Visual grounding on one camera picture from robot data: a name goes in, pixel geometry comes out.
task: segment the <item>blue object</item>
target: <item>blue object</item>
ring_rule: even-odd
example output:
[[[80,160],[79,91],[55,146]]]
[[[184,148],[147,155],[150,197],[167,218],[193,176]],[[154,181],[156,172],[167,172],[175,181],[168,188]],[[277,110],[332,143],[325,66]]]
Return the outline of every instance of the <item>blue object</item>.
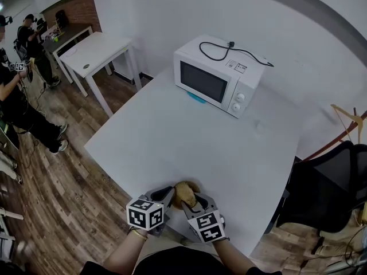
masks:
[[[206,101],[205,101],[204,99],[202,99],[202,98],[200,98],[200,97],[198,97],[198,96],[194,95],[193,93],[188,92],[188,94],[189,94],[189,96],[190,96],[191,98],[193,98],[193,99],[197,100],[198,102],[203,103],[203,104],[205,104],[205,103],[206,103]]]

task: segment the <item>brick wall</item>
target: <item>brick wall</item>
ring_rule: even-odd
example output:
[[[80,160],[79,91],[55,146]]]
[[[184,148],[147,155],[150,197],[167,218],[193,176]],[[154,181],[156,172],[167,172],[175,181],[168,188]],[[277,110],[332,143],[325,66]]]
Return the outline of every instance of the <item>brick wall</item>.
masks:
[[[69,23],[90,23],[94,32],[101,32],[94,0],[61,0],[55,3],[42,12],[48,27],[55,24],[55,14],[61,9],[65,11]]]

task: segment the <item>table leg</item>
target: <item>table leg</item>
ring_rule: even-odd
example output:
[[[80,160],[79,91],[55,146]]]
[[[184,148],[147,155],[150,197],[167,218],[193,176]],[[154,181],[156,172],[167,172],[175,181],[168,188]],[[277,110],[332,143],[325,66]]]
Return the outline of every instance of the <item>table leg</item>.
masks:
[[[71,83],[71,84],[72,84],[72,83],[73,83],[73,80],[71,79],[71,77],[70,77],[69,73],[68,73],[68,72],[67,72],[67,70],[65,69],[64,64],[61,62],[60,58],[58,57],[57,52],[53,52],[52,54],[53,54],[53,57],[55,57],[55,59],[56,59],[56,61],[57,61],[58,65],[59,65],[59,67],[60,67],[60,68],[61,68],[61,70],[64,72],[65,76],[67,77],[67,79],[68,79],[69,83]]]
[[[101,91],[97,87],[96,82],[94,81],[93,77],[92,76],[87,76],[85,79],[87,80],[89,86],[91,87],[92,92],[96,96],[99,104],[101,104],[102,108],[107,113],[108,117],[112,117],[113,113],[112,113],[111,109],[109,108],[106,100],[102,96]]]
[[[81,85],[81,82],[79,81],[78,77],[76,76],[74,70],[72,68],[70,68],[69,66],[67,66],[67,69],[69,70],[73,80],[75,81],[76,85],[78,86],[78,88],[80,89],[81,93],[83,94],[84,97],[88,96],[88,93],[85,91],[85,89],[83,88],[83,86]]]
[[[111,70],[111,68],[110,68],[109,64],[107,64],[104,68],[106,69],[107,74],[108,74],[109,76],[110,76],[110,75],[112,75],[112,70]]]
[[[0,238],[15,241],[15,237],[0,233]]]
[[[19,214],[13,213],[13,212],[6,211],[4,208],[1,208],[1,207],[0,207],[0,215],[12,217],[14,219],[19,219],[19,220],[23,220],[24,219],[24,217],[22,215],[19,215]]]
[[[132,76],[134,77],[136,89],[139,91],[142,89],[142,82],[140,81],[139,73],[138,73],[138,67],[136,65],[134,51],[132,45],[128,47],[128,50],[126,51],[126,60],[129,64],[131,70],[132,70]]]

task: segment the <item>black shirt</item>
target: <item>black shirt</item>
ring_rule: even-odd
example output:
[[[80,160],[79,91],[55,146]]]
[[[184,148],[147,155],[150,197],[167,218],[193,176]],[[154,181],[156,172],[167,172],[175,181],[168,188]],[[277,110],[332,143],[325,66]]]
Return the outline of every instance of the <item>black shirt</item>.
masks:
[[[29,36],[34,34],[34,30],[30,27],[20,26],[18,28],[18,41],[22,44],[24,48],[27,50],[27,55],[29,57],[35,58],[42,50],[41,45],[38,43],[37,38],[34,38],[32,41],[28,41]]]
[[[14,75],[8,67],[0,63],[0,84],[7,85],[12,81]],[[13,113],[15,110],[23,111],[24,109],[22,107],[24,106],[25,100],[24,94],[19,90],[18,86],[15,86],[8,97],[4,101],[0,101],[4,115]]]
[[[84,265],[80,275],[114,275],[102,266],[87,262]],[[134,275],[225,275],[232,274],[220,261],[215,259],[211,254],[192,250],[187,247],[178,246],[172,249],[163,250],[155,253],[139,263],[136,267]],[[258,268],[251,268],[246,275],[265,275]]]

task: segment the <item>microwave control panel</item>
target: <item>microwave control panel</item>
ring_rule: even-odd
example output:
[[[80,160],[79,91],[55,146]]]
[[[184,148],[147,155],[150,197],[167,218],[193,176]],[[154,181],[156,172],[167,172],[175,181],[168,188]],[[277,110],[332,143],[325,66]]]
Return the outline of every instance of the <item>microwave control panel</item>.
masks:
[[[255,90],[245,83],[239,81],[236,85],[231,102],[229,103],[227,112],[236,118],[240,118],[241,114],[248,106],[254,91]]]

